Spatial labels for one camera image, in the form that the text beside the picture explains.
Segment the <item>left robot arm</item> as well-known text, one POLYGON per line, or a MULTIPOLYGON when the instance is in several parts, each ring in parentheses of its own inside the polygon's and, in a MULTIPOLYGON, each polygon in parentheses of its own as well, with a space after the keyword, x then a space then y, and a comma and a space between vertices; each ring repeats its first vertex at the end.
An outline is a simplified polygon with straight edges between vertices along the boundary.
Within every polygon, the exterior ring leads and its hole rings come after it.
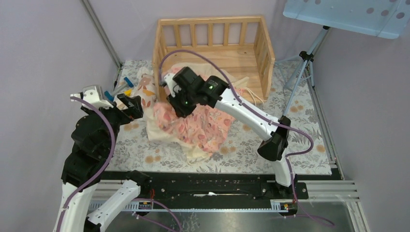
POLYGON ((82 104, 86 115, 78 120, 71 134, 73 148, 62 169, 62 197, 55 232, 97 232, 103 229, 106 219, 98 217, 92 222, 87 215, 93 192, 101 180, 102 172, 110 163, 120 126, 143 116, 140 96, 119 94, 126 105, 120 110, 116 103, 108 108, 94 104, 73 94, 70 99, 82 104))

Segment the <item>grey diagonal pole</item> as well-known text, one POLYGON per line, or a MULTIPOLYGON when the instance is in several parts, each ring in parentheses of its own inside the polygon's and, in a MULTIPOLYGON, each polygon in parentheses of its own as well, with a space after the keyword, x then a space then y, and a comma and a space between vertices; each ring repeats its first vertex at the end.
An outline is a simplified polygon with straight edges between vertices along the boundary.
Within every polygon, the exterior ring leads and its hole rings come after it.
POLYGON ((105 32, 92 4, 91 1, 89 0, 80 0, 82 3, 83 7, 85 8, 85 11, 87 12, 94 28, 97 31, 97 34, 99 35, 100 39, 102 40, 102 43, 104 44, 106 50, 108 51, 112 61, 114 62, 115 66, 117 69, 122 68, 122 62, 121 59, 119 58, 117 52, 115 51, 111 41, 109 40, 109 37, 107 33, 105 32))

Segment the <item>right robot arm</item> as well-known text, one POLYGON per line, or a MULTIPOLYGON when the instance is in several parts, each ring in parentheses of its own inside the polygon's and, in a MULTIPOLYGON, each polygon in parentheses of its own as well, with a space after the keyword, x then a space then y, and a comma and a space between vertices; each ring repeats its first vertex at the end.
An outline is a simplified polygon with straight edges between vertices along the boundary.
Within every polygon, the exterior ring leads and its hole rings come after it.
POLYGON ((289 199, 296 193, 295 174, 285 155, 292 131, 287 117, 269 115, 240 97, 224 80, 214 75, 204 80, 189 67, 166 74, 160 85, 169 90, 167 100, 178 117, 187 117, 196 107, 205 105, 248 125, 262 140, 257 153, 272 162, 278 195, 289 199))

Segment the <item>light blue perforated panel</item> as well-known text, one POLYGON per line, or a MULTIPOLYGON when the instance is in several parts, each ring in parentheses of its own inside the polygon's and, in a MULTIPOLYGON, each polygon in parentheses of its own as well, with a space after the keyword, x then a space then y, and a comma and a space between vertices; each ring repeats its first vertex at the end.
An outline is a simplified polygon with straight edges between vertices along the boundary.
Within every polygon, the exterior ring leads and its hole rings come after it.
POLYGON ((396 39, 410 21, 408 0, 288 0, 283 15, 370 36, 396 39))

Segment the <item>pink patterned bed cushion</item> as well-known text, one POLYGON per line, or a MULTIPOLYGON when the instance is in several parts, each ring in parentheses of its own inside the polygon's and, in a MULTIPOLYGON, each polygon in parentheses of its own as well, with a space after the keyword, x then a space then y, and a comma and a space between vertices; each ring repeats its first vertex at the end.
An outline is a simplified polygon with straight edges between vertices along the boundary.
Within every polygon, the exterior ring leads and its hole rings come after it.
POLYGON ((169 103, 157 98, 153 76, 143 74, 137 87, 152 142, 177 143, 188 159, 204 158, 219 151, 235 118, 221 110, 197 105, 186 118, 177 117, 169 103))

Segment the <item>blue toy item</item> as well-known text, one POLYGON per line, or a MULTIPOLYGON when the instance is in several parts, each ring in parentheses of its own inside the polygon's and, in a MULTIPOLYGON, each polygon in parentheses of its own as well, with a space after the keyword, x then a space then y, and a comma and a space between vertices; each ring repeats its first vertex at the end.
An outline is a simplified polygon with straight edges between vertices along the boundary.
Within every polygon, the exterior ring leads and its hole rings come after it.
POLYGON ((119 94, 121 91, 127 89, 127 88, 133 88, 134 84, 132 81, 128 78, 124 78, 125 83, 119 86, 118 88, 114 89, 112 92, 105 91, 104 96, 111 102, 115 100, 115 96, 119 94))

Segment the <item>black tripod stand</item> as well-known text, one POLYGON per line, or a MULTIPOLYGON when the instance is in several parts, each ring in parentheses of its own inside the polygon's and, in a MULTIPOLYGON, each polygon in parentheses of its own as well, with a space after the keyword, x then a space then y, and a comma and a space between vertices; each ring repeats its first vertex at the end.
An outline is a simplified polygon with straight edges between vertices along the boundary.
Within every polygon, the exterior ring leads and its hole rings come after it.
POLYGON ((286 116, 292 106, 293 98, 296 94, 296 91, 299 87, 299 84, 303 81, 309 82, 311 87, 315 86, 314 81, 314 72, 313 72, 313 62, 315 58, 315 53, 319 50, 321 44, 324 42, 325 37, 327 36, 328 32, 330 31, 329 26, 323 26, 321 31, 319 32, 316 39, 313 41, 311 46, 307 51, 302 50, 298 55, 285 58, 283 60, 276 61, 275 64, 277 65, 281 77, 285 81, 284 90, 289 90, 290 96, 289 100, 283 110, 283 115, 286 116), (300 62, 296 66, 294 72, 290 77, 285 77, 280 64, 287 62, 287 61, 295 61, 297 58, 300 59, 300 62))

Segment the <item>wooden pet bed frame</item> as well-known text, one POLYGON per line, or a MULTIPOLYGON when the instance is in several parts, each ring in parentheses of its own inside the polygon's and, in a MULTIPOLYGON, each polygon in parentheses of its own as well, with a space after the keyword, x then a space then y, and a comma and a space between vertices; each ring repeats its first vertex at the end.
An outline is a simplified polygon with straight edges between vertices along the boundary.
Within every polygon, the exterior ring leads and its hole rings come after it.
POLYGON ((253 104, 269 97, 275 55, 263 16, 160 19, 152 53, 156 82, 172 67, 189 64, 215 75, 214 63, 253 104))

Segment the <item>floral table mat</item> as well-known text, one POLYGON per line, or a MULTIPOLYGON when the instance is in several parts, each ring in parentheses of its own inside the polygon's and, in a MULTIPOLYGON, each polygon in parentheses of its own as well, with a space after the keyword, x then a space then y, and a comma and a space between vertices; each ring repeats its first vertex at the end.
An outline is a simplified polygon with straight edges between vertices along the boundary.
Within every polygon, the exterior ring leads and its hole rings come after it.
MULTIPOLYGON (((329 157, 309 88, 307 82, 298 86, 287 113, 292 127, 305 133, 291 132, 287 151, 292 153, 290 160, 295 173, 329 175, 329 157)), ((190 159, 179 144, 151 142, 146 123, 140 119, 121 129, 108 170, 271 174, 274 171, 271 162, 257 154, 260 143, 261 139, 250 127, 235 121, 216 153, 190 159)))

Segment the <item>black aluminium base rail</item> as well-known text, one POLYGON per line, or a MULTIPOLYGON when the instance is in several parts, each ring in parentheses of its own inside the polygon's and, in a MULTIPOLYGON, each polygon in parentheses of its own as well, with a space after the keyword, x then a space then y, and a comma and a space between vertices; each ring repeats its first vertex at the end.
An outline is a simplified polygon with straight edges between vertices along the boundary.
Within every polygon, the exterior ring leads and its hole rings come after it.
POLYGON ((273 174, 148 172, 149 182, 139 199, 155 200, 152 210, 269 212, 296 203, 357 202, 355 183, 330 175, 296 177, 294 189, 280 187, 273 174))

